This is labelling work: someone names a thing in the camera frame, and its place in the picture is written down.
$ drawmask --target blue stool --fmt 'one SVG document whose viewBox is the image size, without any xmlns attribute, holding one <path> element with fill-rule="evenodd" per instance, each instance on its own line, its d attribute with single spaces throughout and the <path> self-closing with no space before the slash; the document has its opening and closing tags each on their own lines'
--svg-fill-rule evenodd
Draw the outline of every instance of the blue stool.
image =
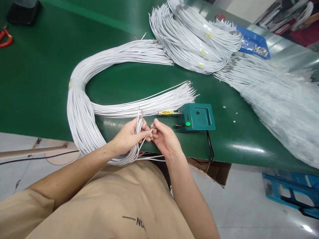
<svg viewBox="0 0 319 239">
<path fill-rule="evenodd" d="M 273 195 L 266 194 L 266 197 L 277 203 L 287 205 L 299 210 L 303 215 L 319 219 L 319 190 L 308 187 L 307 184 L 296 183 L 280 176 L 272 176 L 263 173 L 263 178 L 269 180 L 272 184 Z M 277 184 L 281 184 L 290 192 L 290 198 L 280 195 Z M 314 206 L 309 206 L 296 200 L 294 192 L 307 195 L 313 202 Z"/>
<path fill-rule="evenodd" d="M 312 188 L 315 188 L 319 190 L 319 177 L 311 174 L 305 174 L 305 173 L 298 173 L 298 172 L 290 172 L 291 179 L 296 182 L 303 185 L 308 186 L 306 177 L 309 179 L 309 183 Z"/>
</svg>

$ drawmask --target red scissors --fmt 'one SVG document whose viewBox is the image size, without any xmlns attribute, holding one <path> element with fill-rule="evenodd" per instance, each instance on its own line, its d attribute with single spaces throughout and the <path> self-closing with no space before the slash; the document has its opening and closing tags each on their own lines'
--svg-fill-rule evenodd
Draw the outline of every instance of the red scissors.
<svg viewBox="0 0 319 239">
<path fill-rule="evenodd" d="M 11 34 L 7 30 L 7 25 L 5 25 L 3 27 L 3 31 L 0 32 L 0 41 L 4 38 L 5 35 L 8 36 L 8 39 L 6 42 L 0 43 L 0 47 L 10 46 L 13 42 L 13 37 L 11 36 Z"/>
</svg>

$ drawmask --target person's right hand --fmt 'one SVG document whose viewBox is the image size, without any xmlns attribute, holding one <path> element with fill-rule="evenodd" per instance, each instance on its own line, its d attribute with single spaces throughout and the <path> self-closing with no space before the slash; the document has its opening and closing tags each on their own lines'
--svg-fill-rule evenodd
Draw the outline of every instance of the person's right hand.
<svg viewBox="0 0 319 239">
<path fill-rule="evenodd" d="M 150 128 L 154 127 L 156 128 L 152 131 L 152 140 L 166 160 L 174 159 L 181 155 L 185 157 L 179 140 L 170 127 L 159 122 L 158 119 L 154 120 Z"/>
</svg>

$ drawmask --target cardboard box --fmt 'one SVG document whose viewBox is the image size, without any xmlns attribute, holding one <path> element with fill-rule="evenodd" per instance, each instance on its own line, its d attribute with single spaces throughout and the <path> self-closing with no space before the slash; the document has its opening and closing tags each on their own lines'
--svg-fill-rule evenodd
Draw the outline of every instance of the cardboard box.
<svg viewBox="0 0 319 239">
<path fill-rule="evenodd" d="M 217 182 L 220 186 L 225 188 L 229 170 L 232 166 L 231 163 L 213 161 L 210 165 L 201 165 L 200 163 L 196 162 L 191 158 L 186 159 L 188 161 L 188 164 L 191 165 L 194 169 L 198 170 L 200 173 L 206 175 L 213 181 Z M 196 160 L 203 163 L 207 162 L 207 160 L 202 159 Z"/>
</svg>

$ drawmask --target white wire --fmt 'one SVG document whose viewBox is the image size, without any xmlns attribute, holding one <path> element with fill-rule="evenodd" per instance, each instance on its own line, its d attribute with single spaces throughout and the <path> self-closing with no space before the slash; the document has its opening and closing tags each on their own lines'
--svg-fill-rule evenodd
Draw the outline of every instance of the white wire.
<svg viewBox="0 0 319 239">
<path fill-rule="evenodd" d="M 299 15 L 299 17 L 297 18 L 297 21 L 292 25 L 291 30 L 292 31 L 298 30 L 298 26 L 300 26 L 305 20 L 307 20 L 311 16 L 312 10 L 313 10 L 313 3 L 309 1 L 307 3 L 306 9 Z"/>
<path fill-rule="evenodd" d="M 150 26 L 157 40 L 178 65 L 203 74 L 222 69 L 227 60 L 174 19 L 167 4 L 153 8 Z"/>
<path fill-rule="evenodd" d="M 240 92 L 261 122 L 292 155 L 319 168 L 319 94 L 311 69 L 288 72 L 236 53 L 216 78 Z"/>
<path fill-rule="evenodd" d="M 137 40 L 88 57 L 81 61 L 72 72 L 67 100 L 67 117 L 73 140 L 82 155 L 106 144 L 95 123 L 94 114 L 109 118 L 138 117 L 135 132 L 138 134 L 143 124 L 143 116 L 157 114 L 158 110 L 176 110 L 183 104 L 193 103 L 196 98 L 196 91 L 190 86 L 191 83 L 185 81 L 158 94 L 131 103 L 112 106 L 92 103 L 85 93 L 87 82 L 113 64 L 128 61 L 173 64 L 162 46 L 158 45 L 156 41 Z M 112 159 L 108 164 L 124 165 L 136 159 L 152 159 L 152 157 L 139 156 L 140 148 L 137 144 L 127 154 Z"/>
<path fill-rule="evenodd" d="M 208 22 L 182 0 L 167 0 L 173 14 L 180 19 L 196 36 L 218 51 L 224 59 L 229 59 L 242 44 L 243 36 L 232 23 Z"/>
</svg>

